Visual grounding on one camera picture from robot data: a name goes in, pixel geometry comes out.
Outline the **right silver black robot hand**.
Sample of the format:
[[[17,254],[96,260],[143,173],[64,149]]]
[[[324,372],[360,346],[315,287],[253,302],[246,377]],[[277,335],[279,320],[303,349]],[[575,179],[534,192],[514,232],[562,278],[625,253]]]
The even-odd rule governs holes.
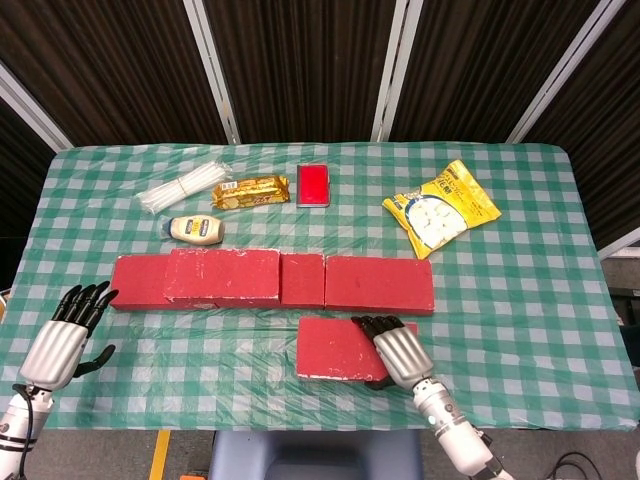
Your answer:
[[[351,321],[373,344],[388,374],[371,384],[380,390],[392,384],[412,390],[430,378],[434,364],[417,335],[395,316],[353,316]]]

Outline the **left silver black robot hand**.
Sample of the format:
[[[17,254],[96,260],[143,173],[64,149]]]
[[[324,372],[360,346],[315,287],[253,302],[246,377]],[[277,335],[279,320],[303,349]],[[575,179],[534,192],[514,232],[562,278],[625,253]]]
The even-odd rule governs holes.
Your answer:
[[[93,360],[83,362],[81,357],[104,311],[117,295],[108,281],[76,285],[67,291],[51,319],[40,329],[20,368],[26,384],[54,392],[72,379],[102,368],[114,354],[115,345],[107,345]]]

